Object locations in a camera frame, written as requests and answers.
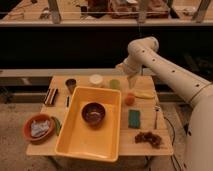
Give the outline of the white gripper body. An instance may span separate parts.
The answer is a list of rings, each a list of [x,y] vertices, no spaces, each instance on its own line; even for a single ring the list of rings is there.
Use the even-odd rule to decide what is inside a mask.
[[[142,65],[132,58],[125,58],[123,62],[115,66],[116,69],[122,70],[128,77],[134,77],[141,74]]]

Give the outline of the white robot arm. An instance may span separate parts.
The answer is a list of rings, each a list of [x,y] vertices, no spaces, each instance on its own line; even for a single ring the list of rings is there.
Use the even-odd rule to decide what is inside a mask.
[[[131,41],[128,56],[116,67],[130,78],[150,68],[192,108],[183,171],[213,171],[213,83],[157,54],[155,37]]]

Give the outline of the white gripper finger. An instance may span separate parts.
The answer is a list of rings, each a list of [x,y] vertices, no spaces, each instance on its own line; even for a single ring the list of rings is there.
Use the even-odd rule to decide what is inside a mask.
[[[129,88],[132,89],[137,82],[137,76],[128,76],[127,81],[128,81]]]

